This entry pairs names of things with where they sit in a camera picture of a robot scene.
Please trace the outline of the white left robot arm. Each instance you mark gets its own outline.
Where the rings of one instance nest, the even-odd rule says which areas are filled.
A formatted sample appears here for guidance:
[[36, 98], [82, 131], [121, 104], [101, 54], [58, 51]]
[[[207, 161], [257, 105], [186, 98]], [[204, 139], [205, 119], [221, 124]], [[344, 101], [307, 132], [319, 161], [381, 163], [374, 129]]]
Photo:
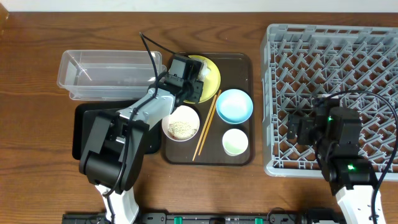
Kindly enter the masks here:
[[139, 206], [132, 189], [141, 171], [151, 129], [188, 100], [199, 102], [204, 61], [174, 55], [169, 70], [156, 73], [147, 93], [133, 105], [101, 110], [82, 148], [79, 171], [100, 192], [108, 223], [134, 223]]

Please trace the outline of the white bowl with rice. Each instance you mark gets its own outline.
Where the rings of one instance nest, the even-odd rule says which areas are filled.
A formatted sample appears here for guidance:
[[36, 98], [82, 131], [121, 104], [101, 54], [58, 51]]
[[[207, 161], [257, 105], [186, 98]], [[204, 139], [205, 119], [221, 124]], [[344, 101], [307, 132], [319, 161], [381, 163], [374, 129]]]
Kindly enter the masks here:
[[162, 120], [164, 134], [171, 140], [188, 141], [198, 132], [200, 118], [198, 113], [189, 106], [179, 106], [172, 114]]

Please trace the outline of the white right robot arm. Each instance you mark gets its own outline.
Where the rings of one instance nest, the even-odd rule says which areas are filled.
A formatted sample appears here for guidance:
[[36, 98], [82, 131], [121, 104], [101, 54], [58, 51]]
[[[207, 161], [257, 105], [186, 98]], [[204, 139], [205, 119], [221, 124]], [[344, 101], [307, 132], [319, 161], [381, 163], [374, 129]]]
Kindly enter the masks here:
[[315, 148], [322, 176], [346, 223], [385, 223], [376, 192], [378, 178], [371, 163], [359, 155], [361, 130], [357, 111], [337, 107], [314, 118], [290, 114], [287, 138]]

